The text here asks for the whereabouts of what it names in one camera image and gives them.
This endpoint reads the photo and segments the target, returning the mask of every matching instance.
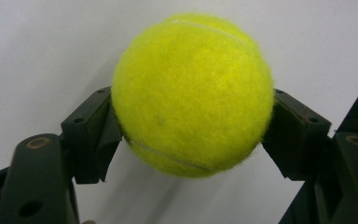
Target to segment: white background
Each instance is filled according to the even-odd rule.
[[[177,12],[237,23],[260,45],[276,88],[333,122],[358,95],[358,1],[0,1],[0,169],[15,146],[60,123],[109,86],[123,50]],[[77,186],[81,219],[97,223],[278,223],[301,183],[283,179],[262,147],[201,180],[154,171],[122,143],[107,183]]]

